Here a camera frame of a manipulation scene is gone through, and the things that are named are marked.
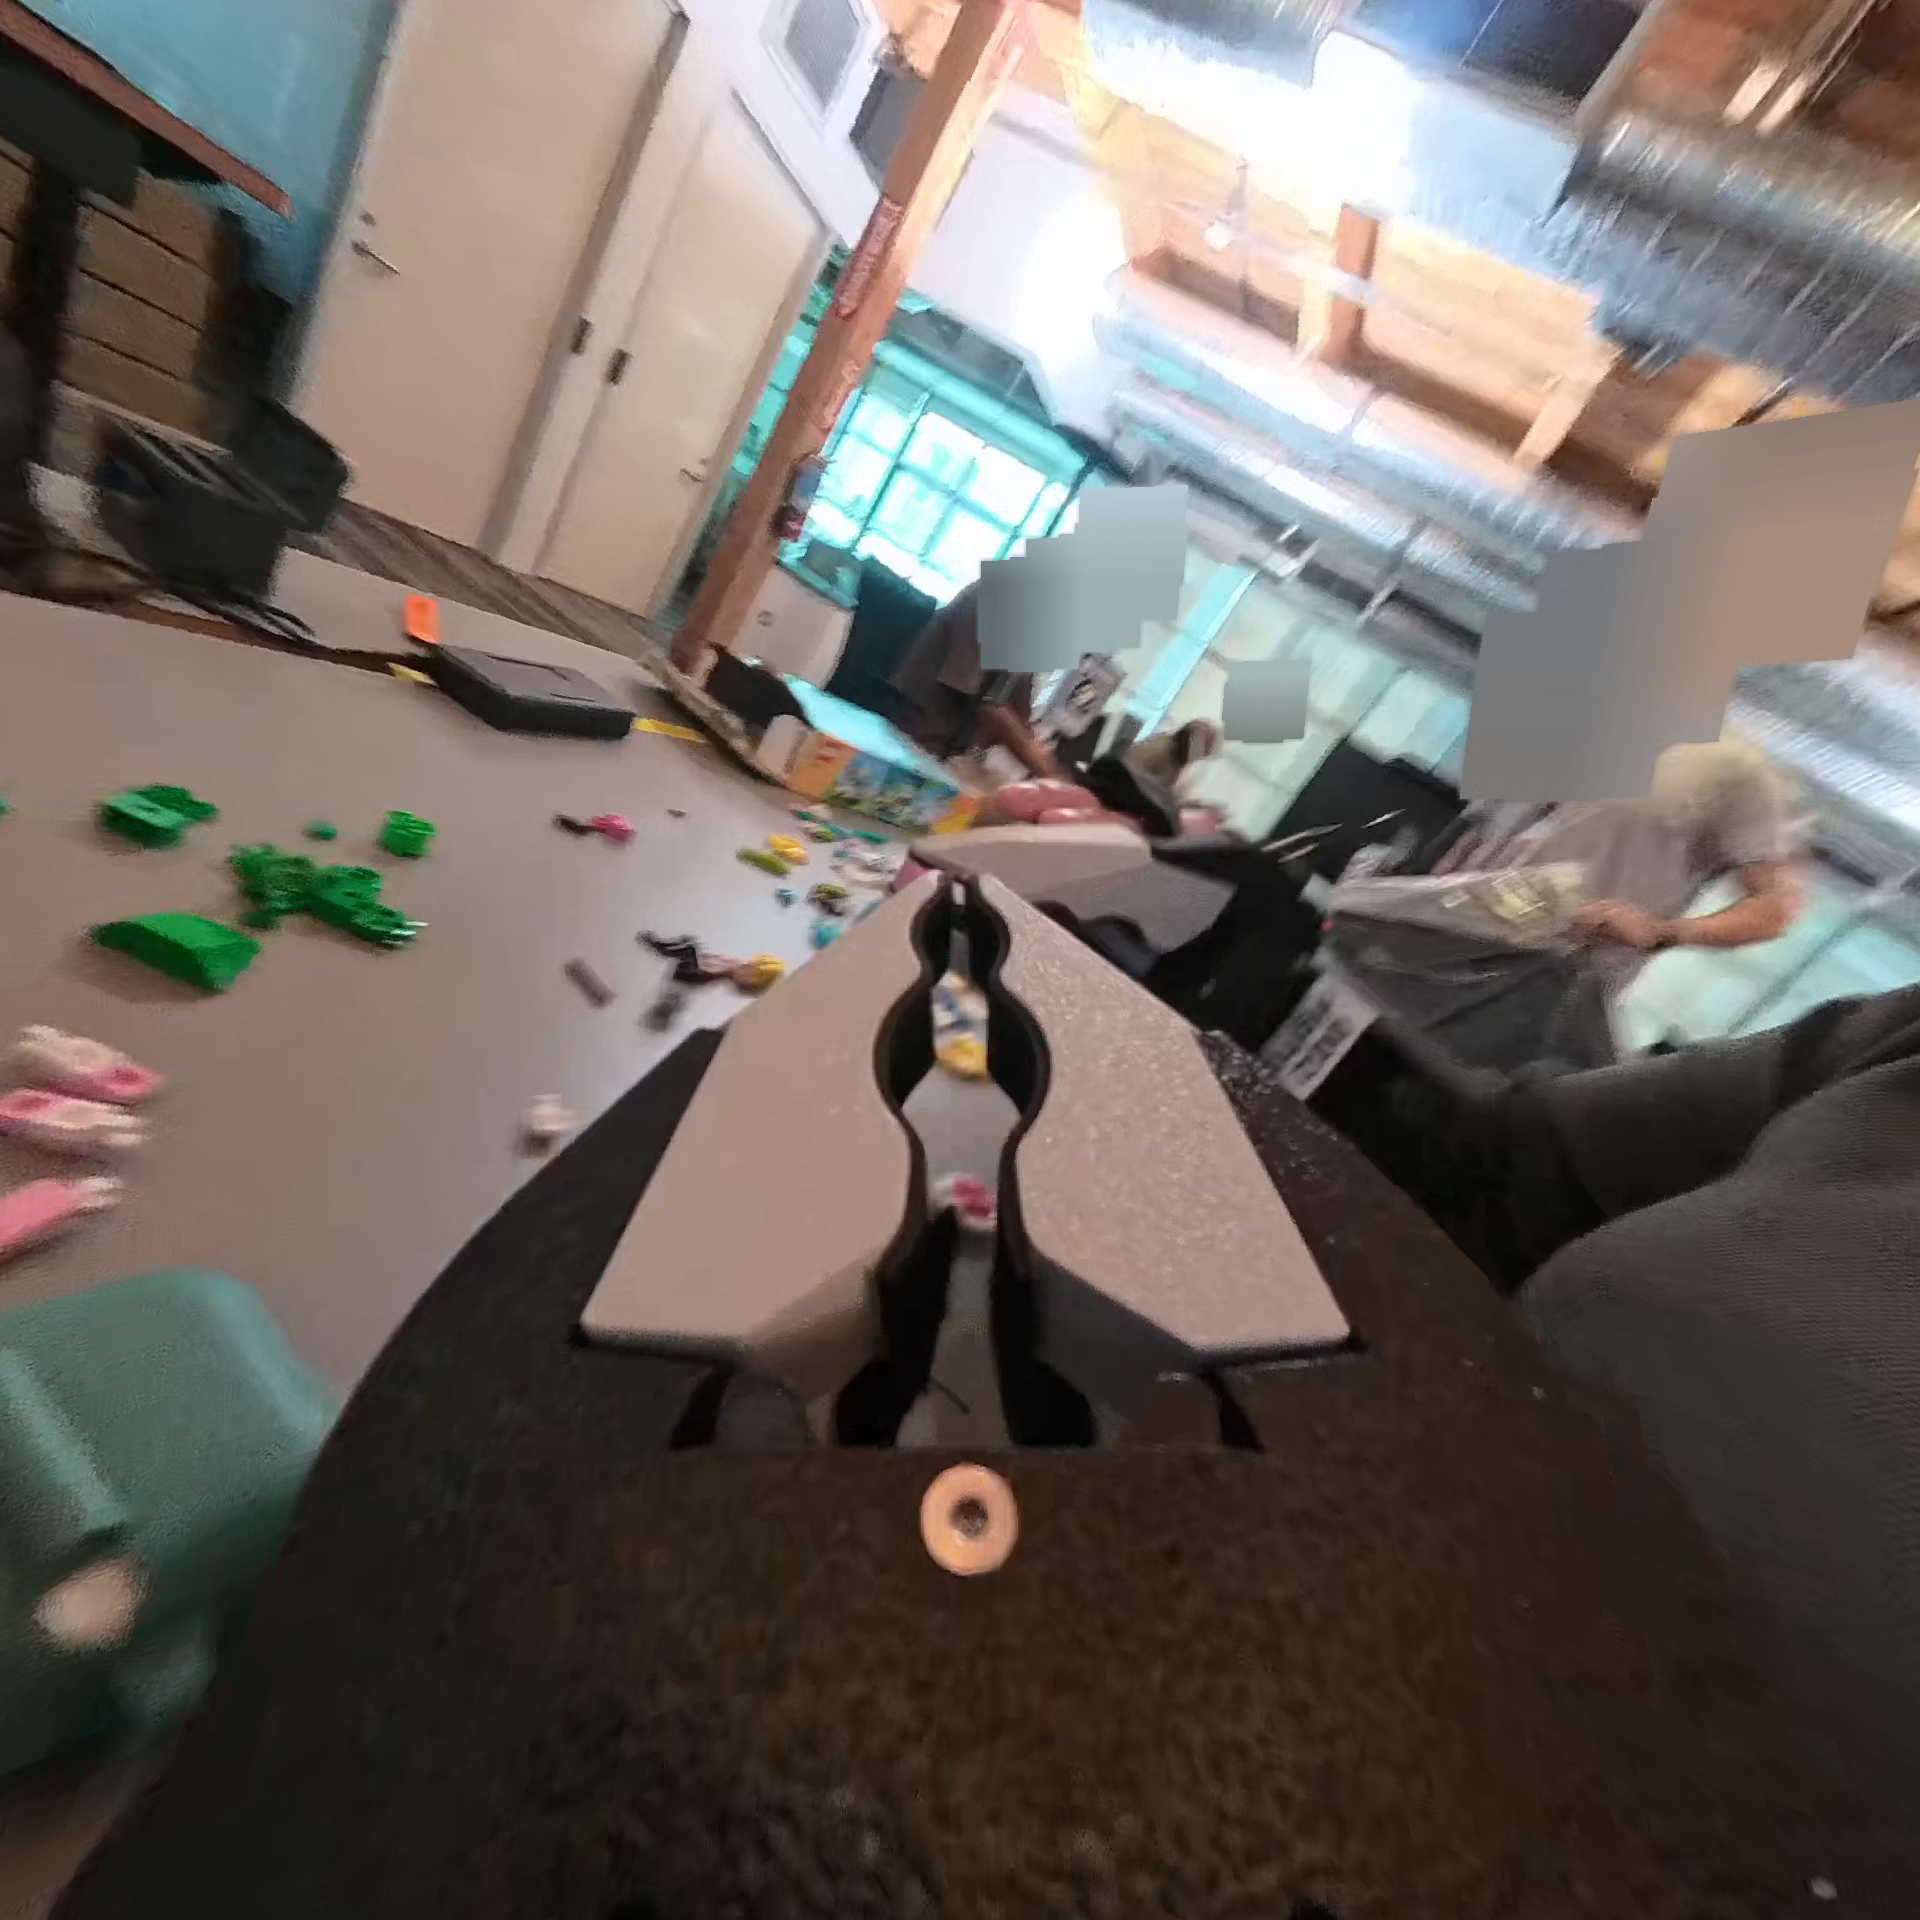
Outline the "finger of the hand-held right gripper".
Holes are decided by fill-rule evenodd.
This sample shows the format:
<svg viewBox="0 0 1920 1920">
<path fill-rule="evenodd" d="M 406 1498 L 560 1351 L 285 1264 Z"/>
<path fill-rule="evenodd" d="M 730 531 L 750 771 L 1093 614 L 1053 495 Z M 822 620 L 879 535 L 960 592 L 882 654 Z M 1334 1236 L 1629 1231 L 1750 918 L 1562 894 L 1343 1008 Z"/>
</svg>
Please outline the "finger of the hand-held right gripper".
<svg viewBox="0 0 1920 1920">
<path fill-rule="evenodd" d="M 1143 872 L 1154 860 L 1148 838 L 1124 822 L 1011 822 L 932 831 L 907 843 L 906 854 L 954 879 L 999 879 L 1027 901 Z"/>
<path fill-rule="evenodd" d="M 1235 895 L 1228 879 L 1175 863 L 1133 863 L 1083 878 L 1045 879 L 1036 906 L 1118 963 L 1156 963 L 1207 932 Z"/>
</svg>

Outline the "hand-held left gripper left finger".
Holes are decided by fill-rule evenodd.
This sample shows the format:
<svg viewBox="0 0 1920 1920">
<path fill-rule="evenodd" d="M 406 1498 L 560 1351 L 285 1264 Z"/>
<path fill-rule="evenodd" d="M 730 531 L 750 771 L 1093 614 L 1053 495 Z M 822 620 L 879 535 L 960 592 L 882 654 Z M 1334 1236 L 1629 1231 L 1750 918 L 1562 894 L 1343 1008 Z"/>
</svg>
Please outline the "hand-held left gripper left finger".
<svg viewBox="0 0 1920 1920">
<path fill-rule="evenodd" d="M 716 1444 L 730 1404 L 895 1444 L 925 1397 L 963 1227 L 906 1102 L 954 918 L 925 872 L 716 1035 L 582 1308 L 586 1347 L 688 1367 L 669 1444 Z"/>
</svg>

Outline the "pile of colourful toy bricks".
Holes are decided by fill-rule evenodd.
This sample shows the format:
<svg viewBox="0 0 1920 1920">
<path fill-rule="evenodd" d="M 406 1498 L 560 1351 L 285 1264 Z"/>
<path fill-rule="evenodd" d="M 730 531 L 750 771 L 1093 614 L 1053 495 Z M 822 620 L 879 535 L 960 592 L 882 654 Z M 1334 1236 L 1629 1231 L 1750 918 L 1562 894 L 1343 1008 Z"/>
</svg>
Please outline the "pile of colourful toy bricks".
<svg viewBox="0 0 1920 1920">
<path fill-rule="evenodd" d="M 798 810 L 787 831 L 738 846 L 733 860 L 774 884 L 774 906 L 802 923 L 808 952 L 826 952 L 876 918 L 920 876 L 900 843 L 877 829 L 839 824 L 816 806 Z M 928 989 L 928 1016 L 934 1064 L 958 1080 L 986 1083 L 990 1013 L 958 932 Z"/>
</svg>

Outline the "pink brick with white clip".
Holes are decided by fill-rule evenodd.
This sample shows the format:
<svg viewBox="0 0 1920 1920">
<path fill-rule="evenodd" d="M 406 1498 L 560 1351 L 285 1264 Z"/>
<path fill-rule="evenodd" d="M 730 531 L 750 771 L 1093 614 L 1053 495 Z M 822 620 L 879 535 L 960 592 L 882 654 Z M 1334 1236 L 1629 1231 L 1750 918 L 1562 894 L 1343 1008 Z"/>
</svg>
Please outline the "pink brick with white clip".
<svg viewBox="0 0 1920 1920">
<path fill-rule="evenodd" d="M 116 1210 L 124 1194 L 111 1174 L 45 1178 L 3 1190 L 3 1267 Z"/>
<path fill-rule="evenodd" d="M 15 1087 L 3 1095 L 3 1139 L 62 1159 L 107 1160 L 139 1149 L 149 1126 L 107 1102 Z"/>
<path fill-rule="evenodd" d="M 24 1024 L 12 1054 L 36 1086 L 122 1110 L 141 1109 L 164 1087 L 160 1071 L 124 1048 L 50 1024 Z"/>
</svg>

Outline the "person's right forearm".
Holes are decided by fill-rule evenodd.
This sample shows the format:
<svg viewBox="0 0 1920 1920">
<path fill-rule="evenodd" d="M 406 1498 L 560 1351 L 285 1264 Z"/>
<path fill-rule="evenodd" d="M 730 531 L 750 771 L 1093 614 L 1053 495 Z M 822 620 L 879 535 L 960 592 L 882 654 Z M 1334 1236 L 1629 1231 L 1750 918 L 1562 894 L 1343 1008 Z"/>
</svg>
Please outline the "person's right forearm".
<svg viewBox="0 0 1920 1920">
<path fill-rule="evenodd" d="M 1338 1128 L 1502 1292 L 1655 1210 L 1915 1236 L 1917 989 L 1826 998 L 1755 1035 L 1502 1079 L 1404 1051 Z"/>
</svg>

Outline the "yellow cardboard toy box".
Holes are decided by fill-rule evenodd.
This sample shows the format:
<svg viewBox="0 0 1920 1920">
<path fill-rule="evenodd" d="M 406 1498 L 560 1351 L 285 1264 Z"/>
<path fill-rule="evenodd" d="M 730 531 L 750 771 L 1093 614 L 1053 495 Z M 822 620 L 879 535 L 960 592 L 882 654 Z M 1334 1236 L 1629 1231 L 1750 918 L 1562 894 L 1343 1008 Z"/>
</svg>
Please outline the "yellow cardboard toy box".
<svg viewBox="0 0 1920 1920">
<path fill-rule="evenodd" d="M 967 831 L 986 798 L 876 710 L 726 652 L 686 674 L 652 674 L 674 707 L 741 766 L 802 799 L 822 799 L 911 834 Z"/>
</svg>

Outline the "black flat case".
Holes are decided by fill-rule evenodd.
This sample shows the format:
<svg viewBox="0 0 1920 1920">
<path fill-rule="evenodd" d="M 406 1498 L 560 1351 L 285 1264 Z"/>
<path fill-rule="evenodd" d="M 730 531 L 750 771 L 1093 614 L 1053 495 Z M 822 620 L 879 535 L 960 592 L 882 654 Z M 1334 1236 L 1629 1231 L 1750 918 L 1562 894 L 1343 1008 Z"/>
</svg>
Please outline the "black flat case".
<svg viewBox="0 0 1920 1920">
<path fill-rule="evenodd" d="M 613 740 L 634 732 L 636 709 L 586 672 L 469 647 L 432 650 L 428 677 L 493 732 Z"/>
</svg>

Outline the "wooden pillar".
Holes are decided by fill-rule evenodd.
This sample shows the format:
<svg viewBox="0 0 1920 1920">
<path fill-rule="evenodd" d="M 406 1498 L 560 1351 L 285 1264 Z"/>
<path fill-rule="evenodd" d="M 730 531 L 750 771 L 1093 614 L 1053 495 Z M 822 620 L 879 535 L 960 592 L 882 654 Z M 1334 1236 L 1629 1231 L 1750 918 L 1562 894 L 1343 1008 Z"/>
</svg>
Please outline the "wooden pillar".
<svg viewBox="0 0 1920 1920">
<path fill-rule="evenodd" d="M 970 166 L 1022 53 L 1027 4 L 958 4 L 936 63 L 894 156 L 876 206 L 842 269 L 807 359 L 710 552 L 669 661 L 698 674 L 731 652 L 776 555 L 770 533 L 784 478 L 827 438 L 895 312 L 919 256 Z"/>
</svg>

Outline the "white door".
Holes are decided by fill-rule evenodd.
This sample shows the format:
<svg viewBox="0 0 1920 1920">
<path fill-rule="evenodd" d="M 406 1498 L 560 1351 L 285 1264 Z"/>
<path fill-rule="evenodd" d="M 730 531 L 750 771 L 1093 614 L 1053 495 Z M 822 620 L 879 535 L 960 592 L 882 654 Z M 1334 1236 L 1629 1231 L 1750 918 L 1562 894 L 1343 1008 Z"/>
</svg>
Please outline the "white door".
<svg viewBox="0 0 1920 1920">
<path fill-rule="evenodd" d="M 295 384 L 355 504 L 483 541 L 679 22 L 398 4 Z"/>
<path fill-rule="evenodd" d="M 730 96 L 598 367 L 538 578 L 636 614 L 661 607 L 822 256 L 816 206 Z"/>
</svg>

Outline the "group of green toy bricks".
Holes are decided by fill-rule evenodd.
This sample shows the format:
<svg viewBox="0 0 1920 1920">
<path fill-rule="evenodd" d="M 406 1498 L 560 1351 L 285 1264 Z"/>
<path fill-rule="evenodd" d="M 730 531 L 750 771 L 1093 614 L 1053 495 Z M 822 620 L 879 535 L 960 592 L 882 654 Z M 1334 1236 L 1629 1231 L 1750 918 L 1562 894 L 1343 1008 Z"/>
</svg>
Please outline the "group of green toy bricks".
<svg viewBox="0 0 1920 1920">
<path fill-rule="evenodd" d="M 136 851 L 179 851 L 219 810 L 187 787 L 134 783 L 94 805 L 95 824 Z M 228 992 L 260 955 L 260 938 L 285 920 L 314 920 L 375 951 L 413 947 L 421 918 L 389 899 L 379 868 L 317 860 L 277 843 L 235 843 L 227 872 L 232 918 L 163 909 L 94 926 L 86 939 L 195 992 Z"/>
</svg>

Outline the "person's torso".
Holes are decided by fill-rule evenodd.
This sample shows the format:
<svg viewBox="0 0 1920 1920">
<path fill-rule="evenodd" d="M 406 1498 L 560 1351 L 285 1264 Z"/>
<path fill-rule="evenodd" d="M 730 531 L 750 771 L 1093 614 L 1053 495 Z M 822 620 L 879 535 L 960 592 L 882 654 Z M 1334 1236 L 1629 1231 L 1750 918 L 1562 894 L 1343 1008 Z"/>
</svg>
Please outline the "person's torso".
<svg viewBox="0 0 1920 1920">
<path fill-rule="evenodd" d="M 1830 1759 L 1915 1864 L 1915 1236 L 1779 1215 L 1687 1230 L 1677 1207 L 1575 1240 L 1520 1304 L 1566 1373 L 1639 1419 Z"/>
</svg>

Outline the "black battery charger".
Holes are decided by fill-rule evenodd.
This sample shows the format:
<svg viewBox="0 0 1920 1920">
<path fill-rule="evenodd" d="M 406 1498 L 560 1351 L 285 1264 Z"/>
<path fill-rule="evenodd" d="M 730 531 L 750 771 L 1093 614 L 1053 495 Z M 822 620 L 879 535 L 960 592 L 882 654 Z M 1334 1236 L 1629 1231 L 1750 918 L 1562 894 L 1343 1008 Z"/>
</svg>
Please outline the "black battery charger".
<svg viewBox="0 0 1920 1920">
<path fill-rule="evenodd" d="M 327 531 L 350 478 L 336 446 L 258 396 L 216 448 L 110 422 L 91 484 L 107 538 L 160 584 L 260 599 L 283 546 Z"/>
</svg>

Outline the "stacked cardboard boxes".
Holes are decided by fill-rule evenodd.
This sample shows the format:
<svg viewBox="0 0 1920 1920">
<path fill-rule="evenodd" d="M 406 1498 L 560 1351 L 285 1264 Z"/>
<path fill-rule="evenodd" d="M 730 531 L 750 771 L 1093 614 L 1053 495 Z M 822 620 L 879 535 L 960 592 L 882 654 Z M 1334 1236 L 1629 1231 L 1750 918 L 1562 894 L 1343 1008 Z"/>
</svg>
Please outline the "stacked cardboard boxes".
<svg viewBox="0 0 1920 1920">
<path fill-rule="evenodd" d="M 251 226 L 207 188 L 146 172 L 133 202 L 80 204 L 55 384 L 219 442 L 272 394 L 290 318 Z"/>
</svg>

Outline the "black wall speaker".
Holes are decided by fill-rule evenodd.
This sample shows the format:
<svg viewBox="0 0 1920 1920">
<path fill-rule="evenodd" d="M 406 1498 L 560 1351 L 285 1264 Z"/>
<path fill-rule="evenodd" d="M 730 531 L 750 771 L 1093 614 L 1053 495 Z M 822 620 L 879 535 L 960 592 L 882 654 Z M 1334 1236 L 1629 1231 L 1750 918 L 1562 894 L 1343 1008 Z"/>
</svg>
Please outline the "black wall speaker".
<svg viewBox="0 0 1920 1920">
<path fill-rule="evenodd" d="M 847 143 L 876 186 L 890 173 L 924 87 L 924 77 L 910 63 L 877 61 L 871 72 L 847 128 Z"/>
</svg>

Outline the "glass wall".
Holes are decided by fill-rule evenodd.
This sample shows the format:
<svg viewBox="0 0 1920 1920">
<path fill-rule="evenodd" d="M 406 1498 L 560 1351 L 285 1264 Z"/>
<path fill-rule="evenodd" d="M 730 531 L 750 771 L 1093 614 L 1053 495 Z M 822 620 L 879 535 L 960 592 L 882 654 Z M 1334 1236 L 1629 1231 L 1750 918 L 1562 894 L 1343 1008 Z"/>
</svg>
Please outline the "glass wall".
<svg viewBox="0 0 1920 1920">
<path fill-rule="evenodd" d="M 260 276 L 306 300 L 330 247 L 392 31 L 395 3 L 31 3 L 160 108 L 277 183 L 248 198 Z"/>
</svg>

